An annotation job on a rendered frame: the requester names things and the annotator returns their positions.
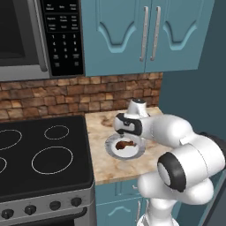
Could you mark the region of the teal drawer front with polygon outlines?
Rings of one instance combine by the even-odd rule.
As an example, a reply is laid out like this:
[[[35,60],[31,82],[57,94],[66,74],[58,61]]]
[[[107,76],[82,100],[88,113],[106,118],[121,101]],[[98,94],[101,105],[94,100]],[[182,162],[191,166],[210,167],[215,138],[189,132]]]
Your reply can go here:
[[[136,179],[97,185],[95,187],[96,203],[105,204],[109,202],[137,198],[140,194],[136,187]]]

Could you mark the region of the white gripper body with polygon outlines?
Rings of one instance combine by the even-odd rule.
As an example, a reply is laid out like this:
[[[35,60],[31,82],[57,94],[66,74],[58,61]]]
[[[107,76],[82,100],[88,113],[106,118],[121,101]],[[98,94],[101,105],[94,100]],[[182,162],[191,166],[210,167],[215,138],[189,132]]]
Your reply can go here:
[[[144,140],[140,136],[129,133],[120,134],[119,138],[124,141],[133,141],[136,144],[142,144],[144,142]]]

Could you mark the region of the grey rimmed white plate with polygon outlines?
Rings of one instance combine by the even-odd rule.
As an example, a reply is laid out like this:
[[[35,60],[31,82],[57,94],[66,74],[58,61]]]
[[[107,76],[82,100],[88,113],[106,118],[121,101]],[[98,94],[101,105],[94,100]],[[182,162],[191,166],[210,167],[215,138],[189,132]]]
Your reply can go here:
[[[109,155],[119,160],[131,160],[141,157],[145,153],[146,141],[142,144],[136,144],[135,147],[125,147],[124,149],[117,150],[116,144],[119,141],[124,141],[119,138],[119,134],[115,133],[109,136],[105,141],[105,149]]]

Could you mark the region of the black and steel stove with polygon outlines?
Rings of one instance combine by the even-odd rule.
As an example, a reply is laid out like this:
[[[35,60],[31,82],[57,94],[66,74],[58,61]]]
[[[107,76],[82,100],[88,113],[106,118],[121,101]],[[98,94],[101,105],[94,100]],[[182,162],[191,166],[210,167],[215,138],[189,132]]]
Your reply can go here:
[[[82,199],[78,207],[71,199]],[[51,210],[52,201],[60,201]],[[28,205],[36,206],[32,215]],[[56,226],[97,226],[94,171],[83,116],[0,123],[0,226],[87,213]],[[1,213],[12,209],[4,219]]]

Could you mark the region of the brown chicken drumstick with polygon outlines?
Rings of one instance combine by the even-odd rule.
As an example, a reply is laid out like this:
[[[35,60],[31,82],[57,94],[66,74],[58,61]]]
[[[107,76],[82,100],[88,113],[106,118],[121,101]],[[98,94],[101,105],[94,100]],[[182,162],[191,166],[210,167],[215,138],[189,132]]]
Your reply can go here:
[[[124,149],[125,147],[135,147],[136,144],[133,141],[119,141],[116,144],[116,149]]]

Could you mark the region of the tall teal cabinet panel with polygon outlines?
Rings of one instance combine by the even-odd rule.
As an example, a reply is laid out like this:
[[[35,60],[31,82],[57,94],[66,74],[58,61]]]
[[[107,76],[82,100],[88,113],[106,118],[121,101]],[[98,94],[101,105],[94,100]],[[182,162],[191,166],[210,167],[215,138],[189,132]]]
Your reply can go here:
[[[188,120],[196,132],[226,141],[226,0],[215,0],[199,68],[163,74],[159,108]],[[213,200],[182,205],[181,226],[226,226],[226,170],[211,180]]]

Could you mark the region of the teal base cupboard door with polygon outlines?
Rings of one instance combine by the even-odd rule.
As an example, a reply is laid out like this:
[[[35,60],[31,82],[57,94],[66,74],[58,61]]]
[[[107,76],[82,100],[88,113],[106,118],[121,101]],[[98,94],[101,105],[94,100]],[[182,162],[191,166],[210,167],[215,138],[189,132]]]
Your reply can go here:
[[[144,210],[142,202],[142,198],[134,198],[98,204],[97,226],[137,226],[138,209]]]

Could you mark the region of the black and steel microwave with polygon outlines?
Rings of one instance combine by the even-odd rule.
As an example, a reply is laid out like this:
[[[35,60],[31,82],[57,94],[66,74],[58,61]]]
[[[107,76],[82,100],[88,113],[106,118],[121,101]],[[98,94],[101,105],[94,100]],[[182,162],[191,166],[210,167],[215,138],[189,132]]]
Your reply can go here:
[[[38,0],[48,71],[34,0],[0,0],[0,81],[65,79],[85,73],[80,0]]]

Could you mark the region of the teal wall cupboard door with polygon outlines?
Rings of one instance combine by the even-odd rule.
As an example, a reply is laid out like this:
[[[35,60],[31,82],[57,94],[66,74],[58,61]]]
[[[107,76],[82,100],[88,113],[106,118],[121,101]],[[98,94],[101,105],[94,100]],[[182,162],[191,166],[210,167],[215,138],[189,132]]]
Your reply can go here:
[[[142,73],[152,0],[81,0],[87,76]]]
[[[152,0],[145,72],[196,70],[214,4],[215,0]],[[161,22],[155,60],[151,61],[156,6],[161,7]]]

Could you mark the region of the black stove knob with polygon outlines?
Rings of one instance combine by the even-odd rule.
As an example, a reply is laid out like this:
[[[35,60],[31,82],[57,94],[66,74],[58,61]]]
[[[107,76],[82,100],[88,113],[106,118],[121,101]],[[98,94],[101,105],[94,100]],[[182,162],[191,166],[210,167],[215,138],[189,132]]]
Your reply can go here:
[[[2,211],[1,216],[4,219],[9,219],[13,216],[13,214],[14,214],[14,211],[12,209],[5,209]]]
[[[59,208],[61,207],[61,202],[60,201],[52,201],[50,204],[49,204],[49,208],[53,211],[55,210],[58,210]]]
[[[74,207],[78,207],[82,202],[82,199],[79,198],[79,197],[76,197],[76,198],[73,198],[71,199],[71,204],[74,206]]]
[[[36,212],[36,206],[34,206],[34,205],[28,205],[28,206],[25,207],[25,213],[27,215],[32,215],[35,212]]]

